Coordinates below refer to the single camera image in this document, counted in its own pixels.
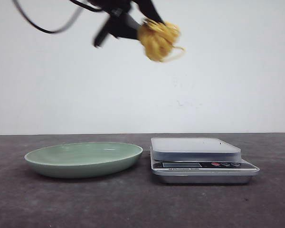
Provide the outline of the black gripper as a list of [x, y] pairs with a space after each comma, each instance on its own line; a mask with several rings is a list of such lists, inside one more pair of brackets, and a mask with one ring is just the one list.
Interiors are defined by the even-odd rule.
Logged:
[[[110, 15], [94, 38], [94, 47], [101, 47], [109, 34], [115, 38], [138, 39], [140, 24], [129, 14], [131, 0], [90, 0], [89, 3]], [[146, 18], [164, 24], [151, 0], [136, 0], [135, 3]]]

